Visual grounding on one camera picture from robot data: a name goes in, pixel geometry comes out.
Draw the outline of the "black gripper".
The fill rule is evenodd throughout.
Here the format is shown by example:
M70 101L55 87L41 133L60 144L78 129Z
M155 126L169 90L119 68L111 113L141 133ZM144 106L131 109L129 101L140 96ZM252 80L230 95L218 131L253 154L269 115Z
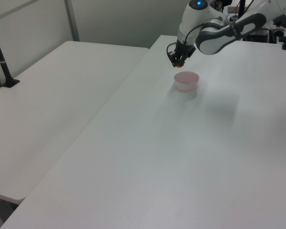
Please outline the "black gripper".
M196 51L194 45L185 45L180 41L176 41L174 43L170 43L168 48L174 46L175 49L172 52L168 52L168 58L171 60L173 67L179 66L179 60L181 60L181 65L185 64L185 61L190 58L193 53Z

